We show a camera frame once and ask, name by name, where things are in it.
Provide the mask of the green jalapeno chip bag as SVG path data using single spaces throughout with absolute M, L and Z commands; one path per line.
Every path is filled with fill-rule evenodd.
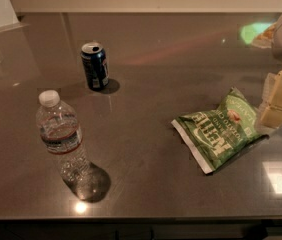
M 255 129 L 256 119 L 256 109 L 233 87 L 216 109 L 179 116 L 171 124 L 208 175 L 267 138 Z

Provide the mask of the blue pepsi can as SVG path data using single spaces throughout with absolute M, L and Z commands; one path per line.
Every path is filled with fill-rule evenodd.
M 99 91 L 109 83 L 105 49 L 95 41 L 84 44 L 81 48 L 81 59 L 88 87 Z

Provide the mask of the clear plastic water bottle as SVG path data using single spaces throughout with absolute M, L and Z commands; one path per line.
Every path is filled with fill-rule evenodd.
M 81 199 L 95 194 L 92 163 L 87 159 L 82 131 L 75 110 L 55 90 L 39 95 L 36 124 L 46 150 L 65 184 Z

